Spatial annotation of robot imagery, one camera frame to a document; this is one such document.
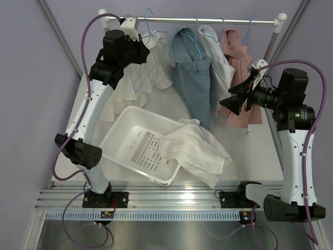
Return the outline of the blue denim skirt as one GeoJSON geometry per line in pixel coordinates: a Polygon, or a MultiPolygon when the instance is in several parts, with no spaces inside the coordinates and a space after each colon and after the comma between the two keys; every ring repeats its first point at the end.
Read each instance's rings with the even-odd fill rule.
{"type": "Polygon", "coordinates": [[[183,99],[190,116],[211,128],[210,65],[211,59],[201,48],[191,28],[177,30],[171,42],[173,86],[183,99]]]}

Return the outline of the white pleated skirt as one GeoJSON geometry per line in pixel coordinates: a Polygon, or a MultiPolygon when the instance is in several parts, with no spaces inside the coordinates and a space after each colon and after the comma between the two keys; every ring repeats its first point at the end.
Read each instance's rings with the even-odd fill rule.
{"type": "Polygon", "coordinates": [[[219,140],[197,119],[181,119],[181,126],[164,136],[159,143],[159,155],[176,160],[181,167],[210,188],[217,184],[231,155],[219,140]]]}

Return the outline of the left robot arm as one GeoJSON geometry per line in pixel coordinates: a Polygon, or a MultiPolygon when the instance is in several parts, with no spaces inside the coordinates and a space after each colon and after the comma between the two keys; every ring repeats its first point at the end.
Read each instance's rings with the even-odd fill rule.
{"type": "Polygon", "coordinates": [[[92,144],[100,114],[123,77],[124,69],[131,64],[144,64],[148,55],[149,49],[136,29],[106,31],[96,62],[86,71],[87,91],[76,117],[64,134],[55,137],[59,152],[86,178],[88,187],[82,192],[84,208],[127,208],[129,194],[112,189],[100,165],[102,158],[168,186],[177,175],[180,163],[160,154],[160,142],[181,128],[199,127],[195,120],[180,123],[129,106],[106,135],[107,150],[92,144]]]}

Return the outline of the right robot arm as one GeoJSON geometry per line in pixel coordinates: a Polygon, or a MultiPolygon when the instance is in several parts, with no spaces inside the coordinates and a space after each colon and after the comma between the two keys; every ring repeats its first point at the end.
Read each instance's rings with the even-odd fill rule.
{"type": "Polygon", "coordinates": [[[276,89],[255,84],[260,71],[252,68],[250,76],[229,89],[232,97],[220,101],[221,105],[239,115],[246,103],[271,109],[283,149],[284,180],[280,196],[268,194],[263,204],[269,221],[306,222],[326,217],[325,207],[317,203],[312,184],[311,150],[314,139],[311,126],[315,111],[303,103],[308,85],[308,74],[300,69],[283,70],[276,89]]]}

